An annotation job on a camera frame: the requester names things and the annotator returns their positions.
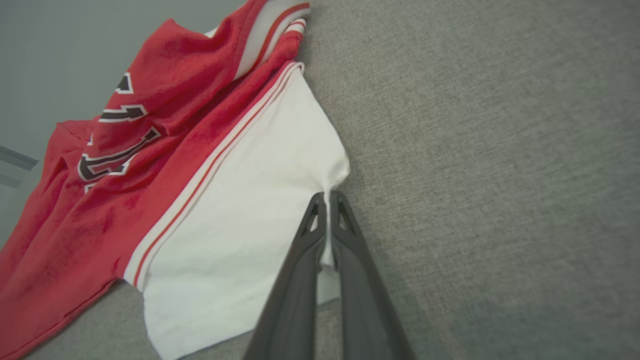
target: gray couch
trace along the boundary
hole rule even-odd
[[[636,0],[312,1],[299,59],[419,359],[640,359],[639,19]],[[28,359],[157,359],[142,309],[115,286]],[[339,333],[333,302],[317,359]]]

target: sports jersey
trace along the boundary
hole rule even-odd
[[[117,279],[165,360],[253,328],[309,198],[349,173],[293,60],[308,13],[251,0],[205,35],[169,20],[100,115],[57,125],[0,252],[0,359]]]

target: jersey number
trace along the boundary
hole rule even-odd
[[[133,145],[126,150],[116,152],[115,154],[107,156],[100,156],[98,158],[90,158],[89,155],[82,154],[82,158],[78,163],[78,174],[80,174],[80,177],[85,181],[93,181],[102,176],[108,175],[109,173],[122,175],[126,171],[126,166],[128,166],[128,162],[126,162],[125,160],[129,160],[146,144],[159,137],[160,133],[158,132],[158,130],[152,127],[145,134],[145,136],[142,136],[142,138],[136,145]],[[112,169],[110,167],[110,164],[113,163],[121,164],[115,166]]]

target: black number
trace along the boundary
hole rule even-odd
[[[134,156],[146,144],[159,137],[160,133],[158,132],[158,130],[152,127],[145,134],[145,136],[142,136],[142,138],[136,145],[133,145],[132,147],[124,151],[120,151],[107,156],[101,156],[99,158],[90,158],[89,155],[82,154],[82,158],[78,163],[78,174],[85,181],[96,180],[99,177],[108,175],[111,172],[118,172],[120,175],[124,175],[127,170],[126,166],[128,166],[128,163],[126,163],[125,161]],[[113,167],[113,169],[107,166],[112,163],[120,163],[121,161],[125,163],[121,163]]]
[[[98,122],[125,122],[138,120],[147,111],[142,105],[122,105],[119,110],[105,109]]]
[[[133,86],[131,85],[131,74],[128,72],[124,73],[122,80],[118,84],[116,88],[116,92],[118,94],[133,94]]]

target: gray wall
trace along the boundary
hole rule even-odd
[[[42,160],[56,123],[99,114],[162,21],[206,32],[243,3],[3,0],[0,145]]]

